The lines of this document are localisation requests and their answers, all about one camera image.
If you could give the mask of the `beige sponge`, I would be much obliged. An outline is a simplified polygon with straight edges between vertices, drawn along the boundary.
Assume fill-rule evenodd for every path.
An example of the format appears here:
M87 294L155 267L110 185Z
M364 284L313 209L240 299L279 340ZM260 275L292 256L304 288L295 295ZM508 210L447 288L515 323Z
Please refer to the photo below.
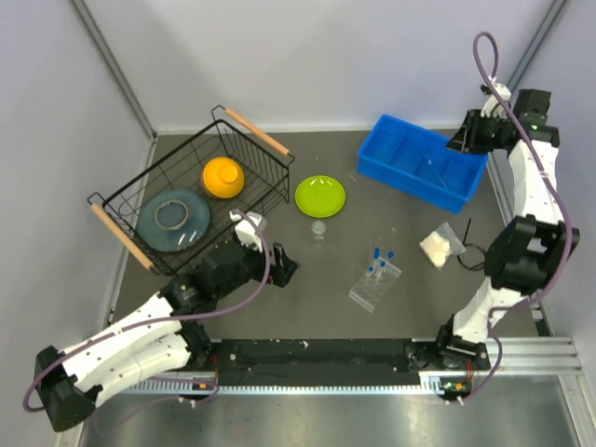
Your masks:
M463 242L448 223L439 225L419 243L419 247L438 270L441 270L452 256L461 255L466 251Z

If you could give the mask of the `clear glass bottle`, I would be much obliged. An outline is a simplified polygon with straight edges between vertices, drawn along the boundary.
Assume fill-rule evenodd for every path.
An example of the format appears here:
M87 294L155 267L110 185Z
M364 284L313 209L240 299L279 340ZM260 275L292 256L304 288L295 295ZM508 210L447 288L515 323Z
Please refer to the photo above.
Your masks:
M326 243L326 231L327 226L321 220L317 220L312 223L311 232L316 247L321 248Z

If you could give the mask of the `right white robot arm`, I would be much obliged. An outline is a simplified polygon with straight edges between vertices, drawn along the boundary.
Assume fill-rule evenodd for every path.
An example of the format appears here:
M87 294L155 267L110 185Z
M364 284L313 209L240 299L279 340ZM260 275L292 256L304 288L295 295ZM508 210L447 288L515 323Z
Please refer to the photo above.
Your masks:
M503 149L513 172L513 217L484 258L485 279L466 307L440 327L437 362L448 369L477 363L486 367L485 342L493 326L538 291L545 291L557 268L579 241L564 221L555 196L555 163L560 137L548 125L550 94L523 89L506 115L494 99L488 109L467 112L447 148L471 155Z

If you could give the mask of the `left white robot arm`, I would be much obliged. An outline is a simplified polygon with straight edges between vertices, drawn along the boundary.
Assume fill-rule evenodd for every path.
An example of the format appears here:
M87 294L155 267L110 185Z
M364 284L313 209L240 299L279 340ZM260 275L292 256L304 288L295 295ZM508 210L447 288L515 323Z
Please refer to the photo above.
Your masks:
M251 280L283 288L298 266L279 243L260 252L227 241L102 332L64 349L44 348L35 358L34 389L52 429L79 425L148 378L205 367L211 341L201 322L221 313L219 301Z

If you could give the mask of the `glass thistle funnel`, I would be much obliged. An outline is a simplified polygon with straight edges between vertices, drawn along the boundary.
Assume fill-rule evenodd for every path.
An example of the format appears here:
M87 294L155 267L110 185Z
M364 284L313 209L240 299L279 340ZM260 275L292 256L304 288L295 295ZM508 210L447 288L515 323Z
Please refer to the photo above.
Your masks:
M449 190L447 183L443 180L441 170L444 168L446 159L444 157L425 156L428 176L431 181L443 190Z

